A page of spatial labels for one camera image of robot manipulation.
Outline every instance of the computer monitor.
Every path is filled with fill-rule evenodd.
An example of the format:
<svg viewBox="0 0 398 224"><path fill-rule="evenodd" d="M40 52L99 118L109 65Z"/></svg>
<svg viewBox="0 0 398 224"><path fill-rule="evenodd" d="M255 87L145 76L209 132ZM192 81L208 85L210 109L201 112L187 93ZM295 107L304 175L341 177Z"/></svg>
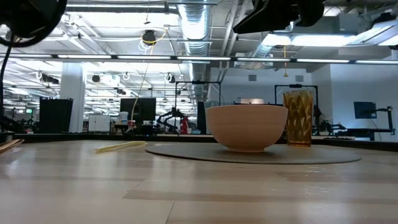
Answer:
<svg viewBox="0 0 398 224"><path fill-rule="evenodd" d="M355 119L377 118L376 104L373 102L354 102Z"/></svg>
<svg viewBox="0 0 398 224"><path fill-rule="evenodd" d="M128 119L131 119L131 111L137 98L123 98L120 101L120 112L128 112ZM143 121L154 121L156 117L156 98L138 98L134 108L133 119L136 123Z"/></svg>

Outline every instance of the pillar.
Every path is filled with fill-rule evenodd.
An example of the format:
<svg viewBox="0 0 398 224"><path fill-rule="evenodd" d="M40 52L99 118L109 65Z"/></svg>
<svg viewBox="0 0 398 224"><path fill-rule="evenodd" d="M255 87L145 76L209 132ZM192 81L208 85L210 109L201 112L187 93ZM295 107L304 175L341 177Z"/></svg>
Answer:
<svg viewBox="0 0 398 224"><path fill-rule="evenodd" d="M83 131L83 115L85 112L86 73L81 63L63 63L60 99L73 99L69 132Z"/></svg>

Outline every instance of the gray round mat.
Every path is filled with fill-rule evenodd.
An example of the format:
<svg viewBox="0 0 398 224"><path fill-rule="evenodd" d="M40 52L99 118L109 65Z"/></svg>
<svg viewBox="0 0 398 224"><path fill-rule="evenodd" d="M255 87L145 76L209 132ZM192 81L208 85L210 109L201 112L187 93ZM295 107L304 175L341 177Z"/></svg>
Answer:
<svg viewBox="0 0 398 224"><path fill-rule="evenodd" d="M146 151L185 159L249 164L331 164L361 159L360 156L349 152L349 149L321 145L309 148L273 145L264 152L243 153L228 151L226 147L217 143L192 143L147 146Z"/></svg>

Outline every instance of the glass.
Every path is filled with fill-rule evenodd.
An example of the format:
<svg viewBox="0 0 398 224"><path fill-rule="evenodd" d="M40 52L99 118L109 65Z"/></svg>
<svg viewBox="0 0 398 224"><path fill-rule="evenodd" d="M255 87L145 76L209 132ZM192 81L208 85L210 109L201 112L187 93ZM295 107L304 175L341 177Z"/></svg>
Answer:
<svg viewBox="0 0 398 224"><path fill-rule="evenodd" d="M310 147L312 136L313 95L311 91L288 91L283 94L289 110L286 121L287 144Z"/></svg>

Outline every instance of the beige ceramic bowl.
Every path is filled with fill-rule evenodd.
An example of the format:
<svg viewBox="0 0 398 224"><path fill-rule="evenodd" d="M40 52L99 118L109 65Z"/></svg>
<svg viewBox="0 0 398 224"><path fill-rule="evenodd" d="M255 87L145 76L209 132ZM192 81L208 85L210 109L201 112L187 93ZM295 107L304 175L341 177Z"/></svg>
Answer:
<svg viewBox="0 0 398 224"><path fill-rule="evenodd" d="M230 151L262 152L282 135L287 108L272 105L216 106L206 110L214 138Z"/></svg>

